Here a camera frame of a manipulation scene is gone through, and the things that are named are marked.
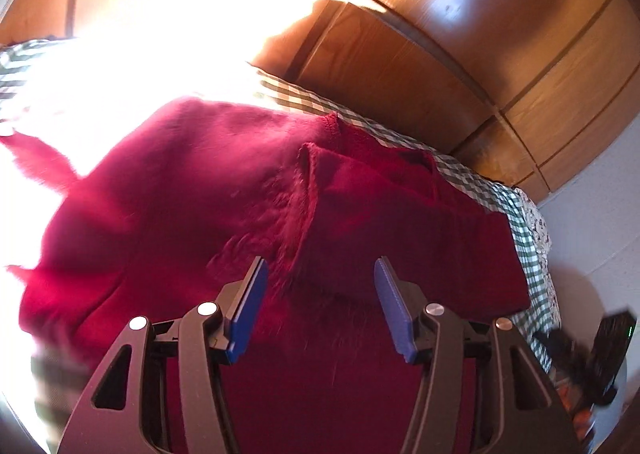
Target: red sweater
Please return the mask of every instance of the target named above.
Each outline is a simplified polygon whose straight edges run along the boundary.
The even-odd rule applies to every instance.
[[[261,255],[267,295],[223,370],[243,454],[393,453],[419,368],[398,355],[375,259],[463,318],[529,305],[506,217],[432,157],[335,115],[183,98],[72,186],[29,276],[22,328],[95,365],[135,315],[182,316]]]

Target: green and white checkered cloth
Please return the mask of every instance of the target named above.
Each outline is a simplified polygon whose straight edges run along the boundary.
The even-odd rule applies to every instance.
[[[21,113],[28,110],[28,106],[20,105],[15,100],[17,100],[20,88],[28,80],[28,71],[34,59],[45,54],[51,47],[64,43],[65,41],[32,40],[0,49],[0,126],[2,124],[10,125],[20,117]],[[125,52],[123,52],[122,58],[123,60],[127,58]],[[335,112],[345,122],[361,127],[372,134],[382,145],[427,150],[433,154],[438,170],[447,181],[471,196],[483,207],[505,214],[511,227],[516,252],[527,278],[531,300],[529,309],[510,318],[530,344],[542,367],[547,371],[550,369],[550,359],[542,345],[532,335],[539,329],[548,331],[559,325],[559,317],[554,308],[552,286],[548,287],[547,283],[550,281],[545,280],[546,272],[543,269],[543,260],[536,252],[532,230],[527,226],[518,192],[487,180],[463,166],[455,158],[441,154],[413,138],[387,129],[344,106],[284,82],[257,68],[248,67],[248,70],[251,75],[250,79],[243,84],[252,89],[248,93],[257,105],[283,111],[299,111],[319,115]],[[81,366],[78,366],[77,369],[73,368],[68,358],[61,356],[60,361],[57,362],[56,355],[59,354],[52,348],[43,347],[33,356],[32,361],[33,376],[41,395],[36,408],[38,415],[50,431],[49,446],[52,452],[57,447],[64,424],[81,392],[82,384],[86,382],[88,376],[86,370]]]

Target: blue gripper pad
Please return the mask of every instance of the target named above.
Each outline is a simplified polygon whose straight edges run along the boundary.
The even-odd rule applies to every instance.
[[[412,364],[418,354],[414,341],[414,316],[400,291],[398,283],[401,281],[386,257],[376,261],[373,278],[396,351]]]
[[[269,276],[267,262],[264,259],[258,259],[258,261],[255,268],[252,265],[253,273],[249,271],[249,279],[245,278],[242,282],[240,290],[243,290],[244,293],[229,323],[229,346],[226,350],[226,356],[231,364],[234,364],[246,351],[267,288],[267,277]]]

